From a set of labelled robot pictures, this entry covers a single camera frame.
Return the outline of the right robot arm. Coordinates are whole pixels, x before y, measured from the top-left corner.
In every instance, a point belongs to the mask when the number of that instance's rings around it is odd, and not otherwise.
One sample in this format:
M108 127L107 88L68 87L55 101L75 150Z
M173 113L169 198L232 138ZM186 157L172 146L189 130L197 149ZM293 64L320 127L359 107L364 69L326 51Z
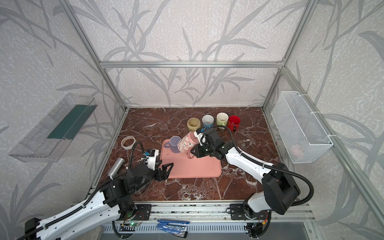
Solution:
M272 164L246 153L237 146L234 137L224 142L217 130L218 127L213 126L194 131L192 136L198 143L191 152L197 158L209 156L226 160L262 184L262 192L252 194L243 202L247 218L255 219L260 212L268 210L284 215L290 207L312 199L315 189L306 177L291 172L283 163Z

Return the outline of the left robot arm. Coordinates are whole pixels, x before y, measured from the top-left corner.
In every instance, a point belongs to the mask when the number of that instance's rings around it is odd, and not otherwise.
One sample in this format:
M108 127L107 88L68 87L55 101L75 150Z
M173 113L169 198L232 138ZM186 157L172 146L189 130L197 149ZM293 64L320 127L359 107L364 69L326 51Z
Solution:
M22 240L72 240L103 224L136 211L132 196L151 181L167 180L173 164L154 170L138 164L97 188L86 200L47 219L32 218L25 223Z

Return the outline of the pink patterned mug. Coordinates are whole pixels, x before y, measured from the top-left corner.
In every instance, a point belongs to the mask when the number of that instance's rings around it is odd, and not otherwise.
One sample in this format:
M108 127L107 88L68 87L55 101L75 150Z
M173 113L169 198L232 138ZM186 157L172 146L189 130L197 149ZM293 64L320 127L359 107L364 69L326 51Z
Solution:
M185 135L177 144L180 153L185 154L188 159L192 159L195 156L191 154L191 150L200 142L195 132L189 132Z

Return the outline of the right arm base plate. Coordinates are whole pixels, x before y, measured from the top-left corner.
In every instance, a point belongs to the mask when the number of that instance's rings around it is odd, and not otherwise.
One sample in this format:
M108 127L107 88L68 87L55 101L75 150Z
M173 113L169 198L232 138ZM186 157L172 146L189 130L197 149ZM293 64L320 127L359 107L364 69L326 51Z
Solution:
M267 210L254 212L250 207L243 204L230 204L226 208L226 213L231 215L231 220L268 220L269 212Z

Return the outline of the pink tray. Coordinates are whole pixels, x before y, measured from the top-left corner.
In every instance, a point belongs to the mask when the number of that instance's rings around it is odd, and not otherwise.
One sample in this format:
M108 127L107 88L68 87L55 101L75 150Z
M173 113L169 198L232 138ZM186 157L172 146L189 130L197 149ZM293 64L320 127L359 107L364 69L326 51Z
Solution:
M169 139L163 141L160 159L162 164L173 163L169 179L216 178L222 174L221 162L213 157L189 159L186 154L175 154L167 148Z

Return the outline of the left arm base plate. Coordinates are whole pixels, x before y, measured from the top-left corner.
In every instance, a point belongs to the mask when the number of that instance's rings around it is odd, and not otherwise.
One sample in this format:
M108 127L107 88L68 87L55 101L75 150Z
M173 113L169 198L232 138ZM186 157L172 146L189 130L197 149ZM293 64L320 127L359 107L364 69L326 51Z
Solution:
M150 219L152 205L139 204L136 205L136 207L137 209L133 216L130 218L130 221L148 221Z

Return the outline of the blue mug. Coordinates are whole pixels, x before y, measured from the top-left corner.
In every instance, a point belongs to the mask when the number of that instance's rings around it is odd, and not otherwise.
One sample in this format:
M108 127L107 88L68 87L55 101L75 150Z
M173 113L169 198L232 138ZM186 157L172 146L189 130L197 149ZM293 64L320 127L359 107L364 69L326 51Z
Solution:
M215 118L211 115L204 115L202 117L202 123L204 129L209 129L214 125Z

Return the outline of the light green mug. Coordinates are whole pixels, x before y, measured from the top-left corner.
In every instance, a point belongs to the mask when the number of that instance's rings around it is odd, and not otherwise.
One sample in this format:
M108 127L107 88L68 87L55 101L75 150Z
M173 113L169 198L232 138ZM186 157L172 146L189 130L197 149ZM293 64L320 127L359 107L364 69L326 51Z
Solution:
M226 113L218 113L216 116L217 126L227 126L228 120L229 120L229 116Z

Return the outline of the red mug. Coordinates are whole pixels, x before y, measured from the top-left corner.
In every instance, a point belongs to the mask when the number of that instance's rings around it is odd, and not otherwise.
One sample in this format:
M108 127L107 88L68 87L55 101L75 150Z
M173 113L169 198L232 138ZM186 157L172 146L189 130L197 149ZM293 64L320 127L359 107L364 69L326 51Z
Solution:
M232 131L235 132L239 129L241 123L241 118L236 115L232 115L229 117L227 127Z

